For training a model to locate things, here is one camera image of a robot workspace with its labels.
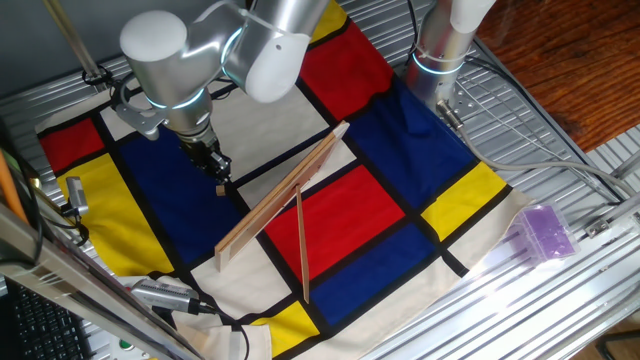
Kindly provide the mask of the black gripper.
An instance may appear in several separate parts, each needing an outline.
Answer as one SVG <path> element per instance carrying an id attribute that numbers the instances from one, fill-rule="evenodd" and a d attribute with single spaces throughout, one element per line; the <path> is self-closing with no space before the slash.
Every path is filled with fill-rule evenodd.
<path id="1" fill-rule="evenodd" d="M 206 173 L 215 173 L 219 185 L 231 182 L 231 159 L 221 152 L 219 139 L 213 130 L 195 135 L 180 135 L 181 149 L 194 165 Z"/>

